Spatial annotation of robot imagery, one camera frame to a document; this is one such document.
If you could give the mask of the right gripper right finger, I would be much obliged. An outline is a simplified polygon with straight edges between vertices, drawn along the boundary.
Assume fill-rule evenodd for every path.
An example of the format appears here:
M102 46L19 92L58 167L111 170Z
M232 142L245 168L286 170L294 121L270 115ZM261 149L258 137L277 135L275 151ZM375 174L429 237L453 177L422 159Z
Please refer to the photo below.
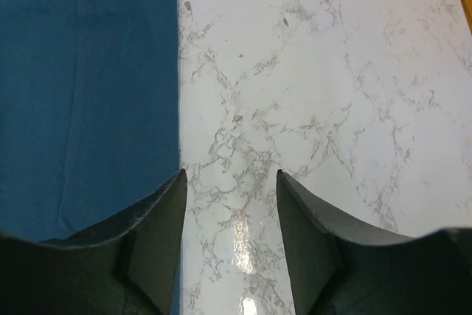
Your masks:
M277 174L297 314L469 314L471 230L410 238L368 224Z

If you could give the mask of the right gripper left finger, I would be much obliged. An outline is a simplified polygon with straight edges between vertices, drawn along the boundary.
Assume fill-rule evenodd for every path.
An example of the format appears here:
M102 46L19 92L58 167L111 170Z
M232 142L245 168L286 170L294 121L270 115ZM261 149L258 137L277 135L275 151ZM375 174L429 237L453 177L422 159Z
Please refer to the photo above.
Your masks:
M65 239L1 235L3 314L169 314L187 175Z

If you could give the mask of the blue t shirt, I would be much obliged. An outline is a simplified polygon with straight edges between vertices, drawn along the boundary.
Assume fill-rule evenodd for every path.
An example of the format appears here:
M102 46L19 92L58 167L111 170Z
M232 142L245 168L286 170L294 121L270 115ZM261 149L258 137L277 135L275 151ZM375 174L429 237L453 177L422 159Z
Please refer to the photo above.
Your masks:
M177 0L1 0L1 228L66 237L177 171Z

